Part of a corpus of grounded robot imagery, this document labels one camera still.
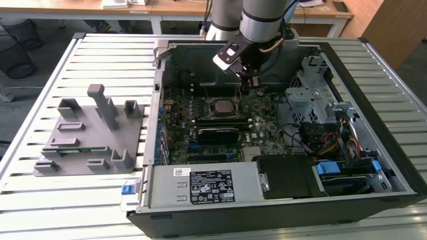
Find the mesh trash bin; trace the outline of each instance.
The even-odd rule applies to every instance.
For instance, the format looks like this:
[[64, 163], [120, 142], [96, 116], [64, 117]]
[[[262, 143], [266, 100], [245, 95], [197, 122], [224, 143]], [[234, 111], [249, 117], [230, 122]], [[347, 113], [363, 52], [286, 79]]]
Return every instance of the mesh trash bin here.
[[0, 70], [10, 79], [21, 79], [36, 70], [20, 45], [20, 38], [14, 35], [0, 35]]
[[0, 25], [8, 34], [18, 37], [20, 45], [24, 49], [30, 50], [41, 46], [36, 24], [30, 19], [1, 18]]

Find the metal bracket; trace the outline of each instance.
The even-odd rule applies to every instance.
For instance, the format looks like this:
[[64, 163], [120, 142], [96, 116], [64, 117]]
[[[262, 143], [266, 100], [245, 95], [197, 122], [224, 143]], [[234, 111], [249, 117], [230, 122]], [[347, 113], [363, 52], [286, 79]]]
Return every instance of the metal bracket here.
[[86, 36], [85, 32], [76, 32], [72, 36], [72, 39], [84, 39]]

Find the blue connector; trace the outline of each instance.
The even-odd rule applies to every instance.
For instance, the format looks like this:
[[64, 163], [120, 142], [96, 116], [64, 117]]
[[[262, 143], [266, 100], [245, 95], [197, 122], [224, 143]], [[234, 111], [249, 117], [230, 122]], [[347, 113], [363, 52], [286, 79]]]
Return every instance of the blue connector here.
[[373, 160], [372, 166], [373, 166], [376, 172], [379, 172], [381, 170], [381, 165], [380, 165], [379, 161]]
[[338, 174], [341, 172], [338, 164], [334, 161], [321, 161], [314, 166], [318, 175]]
[[226, 162], [230, 162], [234, 153], [229, 152], [229, 153], [226, 153], [225, 155], [226, 155]]
[[134, 185], [122, 185], [121, 186], [121, 195], [132, 195], [134, 194], [136, 187]]

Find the metal table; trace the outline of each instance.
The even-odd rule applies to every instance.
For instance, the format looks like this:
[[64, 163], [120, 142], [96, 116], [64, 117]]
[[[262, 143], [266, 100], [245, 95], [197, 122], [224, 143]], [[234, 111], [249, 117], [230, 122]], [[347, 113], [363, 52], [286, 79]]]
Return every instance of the metal table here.
[[[157, 39], [197, 40], [194, 36], [86, 34], [72, 39], [57, 67], [0, 162], [0, 239], [116, 239], [148, 237], [120, 210], [121, 185], [141, 175], [149, 116], [140, 131], [136, 169], [129, 174], [33, 177], [58, 112], [61, 97], [93, 105], [89, 84], [104, 84], [114, 104], [134, 99], [149, 113]], [[325, 38], [302, 38], [324, 41]], [[427, 179], [427, 109], [369, 44], [328, 39], [368, 100]], [[334, 82], [337, 91], [342, 88]], [[427, 201], [387, 210], [356, 223], [240, 232], [196, 239], [424, 239]]]

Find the warning label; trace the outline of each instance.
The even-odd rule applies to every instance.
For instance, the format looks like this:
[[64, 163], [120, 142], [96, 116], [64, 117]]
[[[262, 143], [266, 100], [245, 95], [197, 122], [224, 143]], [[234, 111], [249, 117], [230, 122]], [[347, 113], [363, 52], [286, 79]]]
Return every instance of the warning label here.
[[192, 171], [189, 191], [192, 204], [234, 202], [232, 171]]

